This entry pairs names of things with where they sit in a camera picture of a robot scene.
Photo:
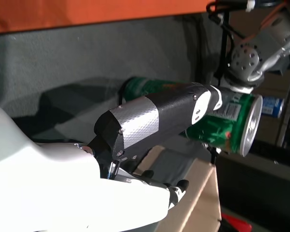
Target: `cardboard box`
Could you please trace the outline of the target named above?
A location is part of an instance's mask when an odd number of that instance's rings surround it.
[[[165,148],[154,147],[138,166],[137,174],[150,169]],[[217,232],[221,213],[216,168],[195,159],[185,179],[189,187],[183,199],[158,223],[155,232]]]

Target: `silver tape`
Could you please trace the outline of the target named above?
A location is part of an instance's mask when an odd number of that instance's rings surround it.
[[[137,98],[110,111],[122,128],[125,149],[159,130],[158,109],[146,97]]]

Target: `green soda can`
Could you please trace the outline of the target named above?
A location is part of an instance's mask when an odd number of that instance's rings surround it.
[[[149,93],[172,89],[180,84],[135,77],[126,84],[123,97],[130,101]],[[222,102],[220,109],[204,116],[181,135],[246,156],[260,121],[262,96],[233,93],[231,98],[222,96]]]
[[[126,101],[131,101],[149,93],[158,93],[171,89],[179,85],[173,81],[151,80],[144,77],[134,77],[126,83],[123,97]]]
[[[262,96],[236,93],[228,104],[204,116],[184,134],[190,139],[246,156],[255,138],[261,111]]]

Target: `can lid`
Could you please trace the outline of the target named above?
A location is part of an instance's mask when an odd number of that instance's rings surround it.
[[[263,99],[261,95],[255,95],[250,111],[244,126],[244,132],[240,145],[240,154],[246,156],[251,148],[252,142],[255,139],[257,128],[261,118]]]

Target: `orange shelf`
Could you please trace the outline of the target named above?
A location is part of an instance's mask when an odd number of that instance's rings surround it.
[[[210,0],[0,0],[0,33],[204,12]]]

